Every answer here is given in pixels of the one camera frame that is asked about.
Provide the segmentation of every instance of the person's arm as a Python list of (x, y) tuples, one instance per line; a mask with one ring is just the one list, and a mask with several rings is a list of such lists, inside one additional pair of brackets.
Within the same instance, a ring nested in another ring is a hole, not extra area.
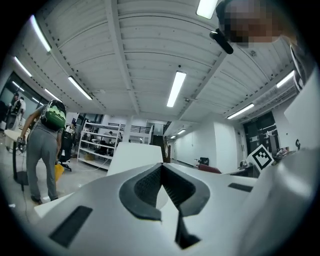
[(56, 137), (56, 143), (57, 143), (56, 157), (55, 157), (56, 161), (58, 161), (58, 155), (61, 149), (61, 138), (62, 138), (62, 130), (58, 132), (58, 135)]
[(26, 136), (26, 132), (29, 128), (29, 126), (31, 125), (31, 123), (34, 121), (35, 118), (40, 117), (41, 115), (41, 107), (39, 107), (35, 112), (33, 112), (31, 115), (29, 115), (29, 117), (26, 119), (25, 124), (23, 126), (22, 132), (21, 132), (21, 137), (23, 137), (25, 139)]

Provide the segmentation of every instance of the fluorescent light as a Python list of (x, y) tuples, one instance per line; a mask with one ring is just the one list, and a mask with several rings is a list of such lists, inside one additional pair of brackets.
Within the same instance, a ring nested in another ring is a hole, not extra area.
[(20, 87), (20, 85), (18, 85), (15, 81), (12, 81), (12, 83), (16, 86), (16, 87), (18, 87), (19, 88), (19, 90), (21, 90), (21, 91), (25, 91), (24, 89), (22, 89), (21, 87)]
[(88, 100), (92, 100), (92, 98), (80, 87), (80, 85), (76, 82), (76, 80), (74, 80), (72, 76), (69, 76), (68, 79)]
[(290, 72), (284, 79), (282, 79), (280, 82), (276, 84), (276, 87), (282, 86), (285, 82), (287, 82), (289, 79), (293, 78), (295, 74), (295, 71)]
[(49, 52), (51, 50), (51, 47), (49, 45), (49, 43), (47, 42), (44, 34), (42, 33), (37, 21), (36, 21), (36, 18), (34, 15), (31, 16), (30, 18), (31, 20), (31, 24), (33, 26), (33, 29), (36, 33), (36, 35), (38, 36), (38, 38), (40, 39), (41, 43), (43, 44), (44, 48), (46, 49), (47, 52)]
[(184, 84), (186, 75), (187, 75), (186, 73), (182, 73), (180, 71), (176, 72), (175, 78), (172, 84), (169, 100), (168, 100), (168, 103), (166, 104), (167, 107), (172, 108), (174, 106), (176, 99), (178, 97), (178, 94), (180, 92), (180, 89)]
[(211, 19), (218, 0), (200, 0), (196, 14), (206, 19)]
[(33, 99), (35, 102), (39, 103), (39, 100), (37, 100), (36, 98), (32, 97), (32, 99)]
[(58, 99), (56, 96), (54, 96), (50, 91), (48, 91), (47, 89), (44, 89), (48, 94), (50, 94), (52, 97), (54, 97), (57, 101), (60, 101), (60, 99)]
[(239, 110), (238, 112), (235, 112), (234, 114), (228, 116), (227, 118), (228, 118), (228, 119), (234, 118), (234, 117), (240, 115), (241, 113), (243, 113), (243, 112), (245, 112), (245, 111), (253, 108), (254, 106), (255, 106), (255, 105), (253, 105), (253, 104), (251, 103), (250, 105), (248, 105), (248, 106), (246, 106), (245, 108)]
[(181, 130), (181, 131), (179, 131), (179, 132), (178, 132), (178, 135), (184, 133), (185, 131), (186, 131), (186, 130)]
[(29, 77), (32, 77), (32, 74), (25, 68), (24, 65), (22, 65), (22, 63), (20, 62), (20, 60), (18, 60), (18, 58), (17, 58), (16, 56), (14, 56), (14, 60), (15, 60), (15, 62), (18, 63), (18, 65), (24, 70), (24, 72), (27, 73), (27, 75), (28, 75)]

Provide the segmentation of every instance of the office chair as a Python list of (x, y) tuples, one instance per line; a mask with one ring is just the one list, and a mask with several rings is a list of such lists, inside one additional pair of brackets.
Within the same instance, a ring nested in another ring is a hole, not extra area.
[(72, 171), (72, 169), (67, 164), (64, 164), (64, 163), (69, 161), (71, 158), (71, 150), (73, 147), (73, 143), (74, 143), (74, 134), (63, 131), (62, 138), (61, 138), (61, 149), (59, 153), (59, 161), (61, 165), (64, 168), (69, 169), (70, 172)]

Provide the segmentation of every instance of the gray pants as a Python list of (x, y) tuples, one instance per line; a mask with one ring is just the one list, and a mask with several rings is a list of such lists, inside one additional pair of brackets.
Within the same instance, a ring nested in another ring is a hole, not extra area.
[(51, 200), (58, 197), (55, 177), (57, 147), (56, 138), (42, 129), (34, 129), (28, 137), (26, 145), (26, 171), (31, 195), (37, 200), (41, 198), (36, 173), (36, 166), (40, 159), (43, 160), (46, 167), (46, 185), (48, 187), (48, 195)]

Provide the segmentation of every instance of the yellow bucket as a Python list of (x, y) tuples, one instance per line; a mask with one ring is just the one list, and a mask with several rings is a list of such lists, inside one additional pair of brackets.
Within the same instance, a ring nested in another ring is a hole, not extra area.
[(61, 164), (58, 163), (54, 166), (55, 182), (59, 180), (64, 171), (65, 168)]

